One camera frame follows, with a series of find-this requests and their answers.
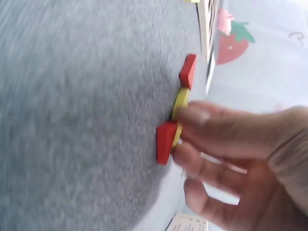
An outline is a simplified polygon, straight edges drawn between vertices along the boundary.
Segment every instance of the hand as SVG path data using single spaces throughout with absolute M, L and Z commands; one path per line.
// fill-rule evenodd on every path
M 172 154 L 192 176 L 184 190 L 193 212 L 228 231 L 308 230 L 307 109 L 254 115 L 193 102 L 177 114 L 183 143 Z M 209 197 L 202 181 L 238 196 L 239 204 Z

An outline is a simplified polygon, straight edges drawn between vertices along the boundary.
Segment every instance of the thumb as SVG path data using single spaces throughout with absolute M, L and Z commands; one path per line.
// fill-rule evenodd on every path
M 183 140 L 204 153 L 226 158 L 269 158 L 292 136 L 292 120 L 288 117 L 285 112 L 217 116 L 193 106 L 177 111 Z

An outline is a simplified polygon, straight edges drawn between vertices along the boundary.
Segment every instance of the toy block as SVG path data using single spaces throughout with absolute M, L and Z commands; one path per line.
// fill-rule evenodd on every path
M 196 70 L 196 59 L 195 54 L 189 54 L 184 62 L 184 65 L 180 72 L 180 81 L 182 87 L 189 88 L 193 87 L 194 72 Z
M 173 147 L 173 148 L 174 148 L 174 147 L 177 145 L 177 143 L 179 142 L 181 133 L 182 133 L 182 126 L 181 126 L 180 124 L 178 124 L 177 131 L 175 132 L 174 139 L 173 139 L 173 143 L 172 143 L 172 147 Z
M 175 100 L 171 120 L 176 121 L 176 112 L 179 107 L 187 107 L 188 99 L 189 99 L 189 89 L 188 88 L 180 88 L 177 99 Z
M 157 161 L 161 165 L 166 165 L 168 162 L 177 127 L 176 123 L 166 122 L 156 130 Z

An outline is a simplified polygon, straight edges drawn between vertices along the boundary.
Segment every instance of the wooden block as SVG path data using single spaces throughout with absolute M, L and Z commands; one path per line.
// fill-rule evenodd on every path
M 189 88 L 189 90 L 193 87 L 192 83 L 196 69 L 196 59 L 197 56 L 195 54 L 189 54 L 180 72 L 181 85 L 182 87 Z
M 156 130 L 157 161 L 161 165 L 166 165 L 168 162 L 177 127 L 177 123 L 166 122 Z
M 198 18 L 199 18 L 199 28 L 200 28 L 200 36 L 201 36 L 201 50 L 203 61 L 208 63 L 210 56 L 210 33 L 209 33 L 209 1 L 210 0 L 200 0 L 197 4 L 198 7 Z
M 175 100 L 171 120 L 176 121 L 176 112 L 179 107 L 187 107 L 188 99 L 189 99 L 189 89 L 188 88 L 180 88 L 177 99 Z
M 177 143 L 179 142 L 181 133 L 182 133 L 182 126 L 181 126 L 180 124 L 178 124 L 177 131 L 175 132 L 174 139 L 173 139 L 173 143 L 172 143 L 172 147 L 173 147 L 173 148 L 174 148 L 174 147 L 177 145 Z

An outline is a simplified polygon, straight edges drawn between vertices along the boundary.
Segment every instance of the green strawberry leaf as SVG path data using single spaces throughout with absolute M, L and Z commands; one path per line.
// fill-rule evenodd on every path
M 248 23 L 238 23 L 236 21 L 231 22 L 231 34 L 235 34 L 235 40 L 241 42 L 246 39 L 248 42 L 255 43 L 254 37 L 245 28 Z

